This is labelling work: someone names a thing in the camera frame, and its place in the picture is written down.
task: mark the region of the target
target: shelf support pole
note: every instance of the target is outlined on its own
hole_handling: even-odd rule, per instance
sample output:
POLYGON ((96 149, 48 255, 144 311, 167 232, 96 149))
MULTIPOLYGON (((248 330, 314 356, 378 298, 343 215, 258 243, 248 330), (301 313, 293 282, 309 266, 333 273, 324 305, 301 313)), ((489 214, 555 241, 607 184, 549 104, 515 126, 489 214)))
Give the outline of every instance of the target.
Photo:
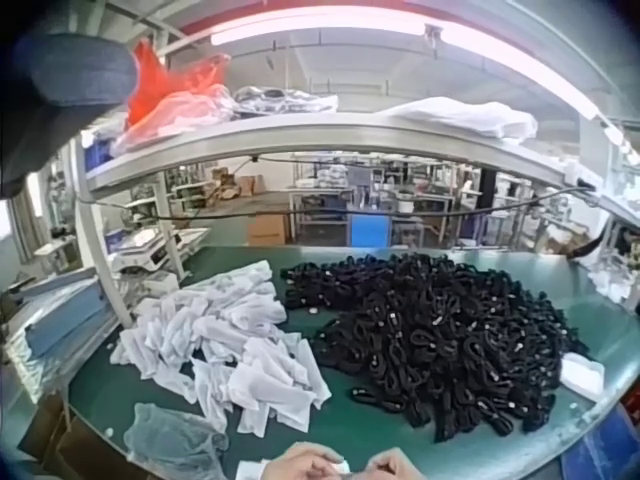
MULTIPOLYGON (((169 207, 169 199, 167 197, 167 184, 164 178, 164 172, 156 173, 156 181, 153 184, 153 192, 156 196, 156 208, 158 209, 158 216, 169 217, 171 216, 171 209, 169 207)), ((171 220, 160 220, 160 231, 164 237, 164 243, 167 249, 167 255, 169 256, 169 265, 171 269, 178 275, 178 280, 182 281, 185 278, 184 267, 182 266, 182 260, 180 259, 180 252, 178 252, 178 245, 176 244, 176 237, 173 233, 173 224, 171 220)))
MULTIPOLYGON (((93 262, 93 266, 96 269, 102 289, 111 304, 111 308, 113 308, 120 323, 122 323, 125 328, 129 328, 133 325, 131 315, 113 281, 111 269, 107 264, 105 250, 102 246, 103 242, 100 241, 96 228, 93 205, 87 203, 91 202, 93 197, 87 188, 84 151, 79 138, 76 137, 72 139, 69 144, 63 148, 62 154, 66 157, 63 157, 63 161, 70 164, 72 172, 73 187, 76 193, 76 230, 78 231, 78 237, 80 237, 80 233, 84 236, 89 260, 93 262)), ((83 259, 83 266, 89 267, 91 265, 85 264, 83 259)))

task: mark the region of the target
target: green work table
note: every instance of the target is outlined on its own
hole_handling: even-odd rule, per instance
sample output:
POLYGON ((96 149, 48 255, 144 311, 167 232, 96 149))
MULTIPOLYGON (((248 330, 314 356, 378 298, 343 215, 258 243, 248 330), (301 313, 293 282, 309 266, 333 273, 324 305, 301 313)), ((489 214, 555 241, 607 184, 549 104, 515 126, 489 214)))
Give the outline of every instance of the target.
MULTIPOLYGON (((192 257, 186 267, 193 273, 189 278, 191 283, 265 259, 271 264, 278 295, 282 296, 286 285, 279 278, 281 268, 303 261, 331 262, 349 254, 365 253, 388 256, 392 251, 205 248, 192 257)), ((590 347, 593 357, 606 367, 604 398, 593 404, 561 387, 557 391, 551 421, 537 432, 525 435, 518 425, 513 434, 501 438, 488 425, 482 425, 470 434, 458 434, 448 442, 435 444, 433 423, 415 430, 402 416, 355 404, 345 395, 355 380, 323 369, 333 397, 322 410, 313 409, 309 433, 293 430, 272 419, 265 438, 259 439, 236 433, 240 415, 238 411, 232 415, 227 429, 230 448, 223 457, 228 478, 235 477, 240 460, 274 458, 293 442, 301 440, 335 448, 354 470, 362 469, 375 453, 398 446, 429 480, 521 478, 550 462, 593 428, 640 373, 640 325, 637 319, 597 294, 581 267, 570 264, 561 256, 529 253, 464 252, 450 256, 455 261, 472 263, 481 270, 505 270, 533 292, 546 291, 554 305, 564 309, 569 324, 579 328, 580 337, 590 347)), ((295 311, 289 314, 284 329, 310 336, 331 318, 333 315, 328 312, 311 315, 306 311, 295 311)), ((89 359, 70 386, 73 410, 98 432, 113 429, 114 434, 108 442, 125 450, 123 433, 133 423, 133 407, 138 402, 202 414, 197 404, 189 405, 182 397, 160 388, 152 380, 140 380, 134 366, 109 364, 107 344, 114 340, 115 334, 89 359)))

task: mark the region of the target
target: pile of black elastic bands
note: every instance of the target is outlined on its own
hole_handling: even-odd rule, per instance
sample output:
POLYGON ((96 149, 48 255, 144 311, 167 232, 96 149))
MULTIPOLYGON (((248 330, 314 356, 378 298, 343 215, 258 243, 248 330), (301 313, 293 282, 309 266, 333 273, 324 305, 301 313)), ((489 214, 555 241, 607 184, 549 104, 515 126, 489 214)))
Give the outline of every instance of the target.
POLYGON ((483 420, 499 435, 512 418, 531 432, 549 420, 562 356, 587 354, 544 292, 504 271, 447 257, 370 255, 282 270, 289 309, 341 311, 315 335, 318 363, 358 377, 359 403, 402 413, 414 427, 435 417, 436 441, 483 420))

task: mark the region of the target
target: ceiling light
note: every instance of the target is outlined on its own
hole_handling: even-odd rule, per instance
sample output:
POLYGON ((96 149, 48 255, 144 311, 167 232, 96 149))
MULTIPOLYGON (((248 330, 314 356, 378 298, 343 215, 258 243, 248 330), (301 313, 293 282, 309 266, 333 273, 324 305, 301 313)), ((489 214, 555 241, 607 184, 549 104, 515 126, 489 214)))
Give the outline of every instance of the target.
POLYGON ((482 55, 509 67, 564 100, 587 120, 598 115, 598 107, 564 78, 526 53, 485 33, 451 23, 440 34, 443 42, 482 55))
POLYGON ((385 30, 407 35, 424 35, 427 25, 437 25, 436 19, 415 13, 376 7, 303 7, 260 13, 232 20, 213 28, 211 43, 242 40, 268 33, 311 28, 364 28, 385 30))
POLYGON ((213 27, 211 43, 225 43, 269 33, 313 28, 361 28, 425 36, 429 27, 443 31, 451 45, 498 62, 534 81, 592 120, 598 107, 577 88, 535 58, 490 35, 456 23, 387 8, 320 6, 289 8, 231 20, 213 27))
POLYGON ((618 147, 620 147, 624 143, 624 134, 613 125, 605 127, 604 134, 607 136, 611 143, 618 147))

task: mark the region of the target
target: window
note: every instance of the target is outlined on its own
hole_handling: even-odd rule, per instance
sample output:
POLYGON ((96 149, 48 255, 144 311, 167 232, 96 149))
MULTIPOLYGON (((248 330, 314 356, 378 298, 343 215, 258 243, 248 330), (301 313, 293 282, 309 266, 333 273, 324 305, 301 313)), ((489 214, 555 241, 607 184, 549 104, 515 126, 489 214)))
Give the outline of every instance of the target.
POLYGON ((6 200, 0 200, 0 239, 3 239, 8 235, 11 235, 9 205, 6 200))
POLYGON ((42 198, 40 197, 40 182, 37 173, 30 173, 27 176, 27 190, 31 197, 31 205, 33 205, 33 213, 36 217, 42 217, 42 198))

